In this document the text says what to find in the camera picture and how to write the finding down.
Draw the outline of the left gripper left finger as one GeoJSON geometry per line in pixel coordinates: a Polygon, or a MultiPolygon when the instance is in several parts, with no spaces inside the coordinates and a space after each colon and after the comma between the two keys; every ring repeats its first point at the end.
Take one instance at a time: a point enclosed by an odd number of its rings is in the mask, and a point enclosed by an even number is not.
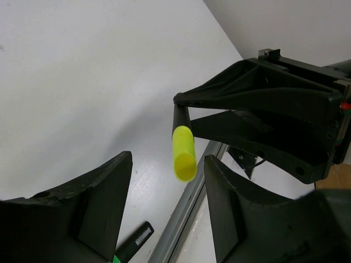
{"type": "Polygon", "coordinates": [[[132,166],[123,151],[31,198],[1,201],[1,262],[111,262],[132,166]]]}

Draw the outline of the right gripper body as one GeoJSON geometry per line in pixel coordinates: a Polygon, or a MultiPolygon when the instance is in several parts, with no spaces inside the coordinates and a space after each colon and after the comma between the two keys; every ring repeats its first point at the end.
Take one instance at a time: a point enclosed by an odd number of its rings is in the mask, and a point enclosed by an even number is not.
{"type": "MultiPolygon", "coordinates": [[[[258,57],[255,59],[269,61],[278,60],[280,58],[291,59],[283,56],[278,49],[261,50],[258,57]]],[[[266,111],[253,110],[253,114],[263,122],[266,122],[269,126],[272,126],[274,122],[290,122],[310,131],[332,152],[333,166],[335,164],[340,164],[345,159],[350,144],[350,61],[342,61],[334,65],[317,67],[330,68],[342,75],[342,78],[337,80],[336,83],[343,87],[343,101],[340,105],[338,115],[331,123],[309,123],[300,119],[266,111]]]]}

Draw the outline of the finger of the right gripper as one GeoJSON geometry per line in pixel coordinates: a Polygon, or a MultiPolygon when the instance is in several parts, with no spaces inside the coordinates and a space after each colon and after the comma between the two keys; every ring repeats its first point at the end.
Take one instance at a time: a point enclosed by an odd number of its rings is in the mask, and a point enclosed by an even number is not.
{"type": "Polygon", "coordinates": [[[331,151],[310,131],[290,122],[266,122],[246,111],[225,111],[191,121],[197,138],[222,142],[261,157],[304,184],[327,177],[331,151]]]}
{"type": "Polygon", "coordinates": [[[197,108],[266,111],[309,123],[331,123],[343,101],[342,75],[330,68],[280,58],[234,63],[173,102],[197,108]]]}

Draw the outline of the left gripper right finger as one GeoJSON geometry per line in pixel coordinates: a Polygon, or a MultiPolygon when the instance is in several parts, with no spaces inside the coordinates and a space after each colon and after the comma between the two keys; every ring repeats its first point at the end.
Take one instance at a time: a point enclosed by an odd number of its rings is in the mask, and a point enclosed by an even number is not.
{"type": "Polygon", "coordinates": [[[350,262],[350,191],[298,199],[270,192],[205,158],[217,262],[350,262]]]}

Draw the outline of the yellow black highlighter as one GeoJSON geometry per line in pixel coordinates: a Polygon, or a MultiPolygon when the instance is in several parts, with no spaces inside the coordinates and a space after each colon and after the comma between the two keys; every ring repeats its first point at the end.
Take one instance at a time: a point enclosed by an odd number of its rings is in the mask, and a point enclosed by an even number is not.
{"type": "Polygon", "coordinates": [[[176,178],[181,182],[193,180],[197,173],[197,160],[189,110],[177,104],[173,110],[172,153],[176,178]]]}

